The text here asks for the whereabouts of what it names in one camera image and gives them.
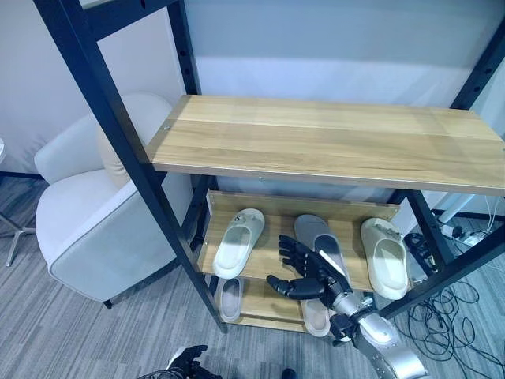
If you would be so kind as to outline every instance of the wooden plank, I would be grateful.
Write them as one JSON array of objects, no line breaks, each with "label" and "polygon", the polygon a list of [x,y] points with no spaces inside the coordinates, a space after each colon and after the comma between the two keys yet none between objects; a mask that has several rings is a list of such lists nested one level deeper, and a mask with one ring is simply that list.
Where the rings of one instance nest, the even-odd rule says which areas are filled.
[{"label": "wooden plank", "polygon": [[163,171],[505,194],[505,143],[471,111],[183,96]]},{"label": "wooden plank", "polygon": [[245,280],[244,282],[241,316],[303,322],[299,301],[282,297],[272,290],[266,281]]},{"label": "wooden plank", "polygon": [[329,201],[307,197],[286,197],[210,191],[209,198],[213,210],[238,212],[245,208],[260,207],[263,213],[298,217],[314,214],[325,219],[357,221],[361,223],[370,217],[386,220],[399,210],[398,205],[364,203],[360,201]]},{"label": "wooden plank", "polygon": [[[250,199],[247,199],[248,196],[246,194],[210,192],[212,218],[200,253],[199,266],[202,272],[213,272],[212,262],[228,223],[237,210],[248,206],[257,208],[264,213],[265,228],[240,276],[252,280],[265,280],[269,274],[287,280],[297,278],[298,274],[281,262],[278,248],[279,235],[294,237],[294,221],[297,216],[308,212],[320,215],[319,211],[324,213],[327,209],[331,212],[323,215],[323,218],[328,221],[328,225],[339,238],[351,286],[361,291],[372,290],[368,279],[365,252],[361,244],[360,225],[369,217],[390,219],[397,212],[397,205],[382,206],[372,203],[318,200],[316,201],[317,206],[311,209],[313,199],[281,197],[282,203],[278,205],[279,197],[251,195]],[[237,209],[233,206],[234,199],[238,199]],[[343,210],[344,220],[339,219],[340,208]],[[351,216],[353,208],[356,208],[359,217]]]},{"label": "wooden plank", "polygon": [[240,317],[238,320],[230,322],[230,324],[256,326],[259,328],[289,330],[291,332],[306,332],[303,323],[268,320],[264,318],[255,318],[255,317]]}]

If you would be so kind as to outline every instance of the slipper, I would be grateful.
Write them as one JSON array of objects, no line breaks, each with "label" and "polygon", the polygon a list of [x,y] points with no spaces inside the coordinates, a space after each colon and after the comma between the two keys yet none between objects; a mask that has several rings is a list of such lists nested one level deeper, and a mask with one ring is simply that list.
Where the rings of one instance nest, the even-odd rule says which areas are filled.
[{"label": "slipper", "polygon": [[[294,233],[299,242],[321,254],[349,280],[339,241],[323,219],[314,215],[301,215],[294,221]],[[301,301],[301,311],[310,334],[324,337],[330,332],[332,314],[318,298]]]},{"label": "slipper", "polygon": [[316,337],[324,337],[330,332],[330,311],[318,299],[301,300],[303,322],[307,332]]},{"label": "slipper", "polygon": [[402,298],[409,280],[405,246],[398,228],[383,219],[368,219],[361,225],[361,241],[374,291],[390,300]]},{"label": "slipper", "polygon": [[294,221],[294,233],[297,240],[316,253],[321,254],[333,267],[349,281],[349,274],[344,264],[340,243],[330,227],[319,216],[301,215]]},{"label": "slipper", "polygon": [[218,277],[231,279],[242,272],[264,226],[263,213],[257,209],[243,209],[234,216],[212,262]]},{"label": "slipper", "polygon": [[242,310],[244,280],[241,278],[219,280],[218,291],[221,318],[228,322],[237,320]]}]

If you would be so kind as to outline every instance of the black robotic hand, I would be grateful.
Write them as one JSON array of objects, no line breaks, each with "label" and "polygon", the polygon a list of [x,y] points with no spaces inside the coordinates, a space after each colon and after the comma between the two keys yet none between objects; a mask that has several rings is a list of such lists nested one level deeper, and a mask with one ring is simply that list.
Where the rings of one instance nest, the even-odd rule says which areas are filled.
[{"label": "black robotic hand", "polygon": [[331,306],[341,293],[351,293],[346,277],[324,256],[312,251],[303,243],[287,235],[279,236],[279,254],[282,262],[294,267],[302,279],[280,280],[269,275],[271,287],[287,298],[306,300],[319,298],[325,306]]},{"label": "black robotic hand", "polygon": [[195,358],[200,357],[207,348],[207,345],[188,347],[174,358],[166,370],[148,373],[137,379],[222,379],[219,375],[214,375],[201,367],[200,362],[195,361]]}]

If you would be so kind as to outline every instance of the power strip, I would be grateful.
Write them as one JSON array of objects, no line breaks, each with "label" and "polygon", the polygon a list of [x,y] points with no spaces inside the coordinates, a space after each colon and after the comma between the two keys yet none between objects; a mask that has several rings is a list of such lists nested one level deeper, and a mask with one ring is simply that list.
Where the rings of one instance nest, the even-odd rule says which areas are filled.
[{"label": "power strip", "polygon": [[460,238],[457,238],[458,241],[460,241],[461,243],[464,243],[465,245],[470,246],[470,247],[475,246],[477,243],[479,243],[483,239],[484,239],[484,236],[482,235],[482,233],[475,233],[475,232],[465,233]]},{"label": "power strip", "polygon": [[454,238],[456,241],[464,243],[467,246],[475,246],[477,243],[484,239],[484,236],[480,232],[463,233],[461,227],[449,227],[448,225],[443,225],[440,228],[442,234],[449,238]]}]

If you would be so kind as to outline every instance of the shelving unit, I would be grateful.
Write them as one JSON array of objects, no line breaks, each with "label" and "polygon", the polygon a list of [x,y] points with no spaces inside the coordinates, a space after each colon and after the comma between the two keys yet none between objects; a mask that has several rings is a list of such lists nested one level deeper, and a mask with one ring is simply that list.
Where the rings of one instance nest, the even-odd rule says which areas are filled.
[{"label": "shelving unit", "polygon": [[294,221],[301,214],[315,213],[325,218],[339,238],[351,286],[360,291],[372,291],[359,228],[370,217],[390,220],[399,209],[397,205],[218,191],[209,191],[208,199],[211,220],[198,260],[200,270],[213,274],[212,262],[219,243],[236,212],[244,208],[259,209],[265,216],[265,228],[240,274],[245,279],[246,289],[241,319],[236,323],[296,332],[305,330],[299,302],[280,297],[265,280],[269,274],[287,280],[299,277],[293,269],[282,264],[279,235],[294,237]]},{"label": "shelving unit", "polygon": [[[300,212],[320,214],[342,240],[352,284],[367,290],[357,226],[366,216],[391,217],[398,207],[211,192],[213,215],[205,234],[206,195],[209,189],[216,190],[213,175],[398,189],[389,202],[408,199],[438,271],[427,270],[426,281],[381,309],[384,317],[407,310],[505,250],[505,227],[500,227],[462,256],[453,257],[420,191],[505,194],[503,142],[475,114],[464,111],[505,57],[505,20],[456,96],[451,108],[457,109],[184,96],[164,124],[168,129],[162,127],[146,151],[97,42],[166,7],[186,92],[197,95],[183,0],[108,0],[84,8],[78,0],[34,3],[84,98],[223,332],[226,325],[214,299],[215,277],[207,285],[202,271],[211,271],[212,254],[234,211],[257,206],[267,215],[267,230],[242,273],[249,281],[237,323],[301,332],[298,304],[277,297],[264,281],[267,273],[293,275],[276,257],[277,234],[292,233]],[[201,174],[182,226],[155,168]]]}]

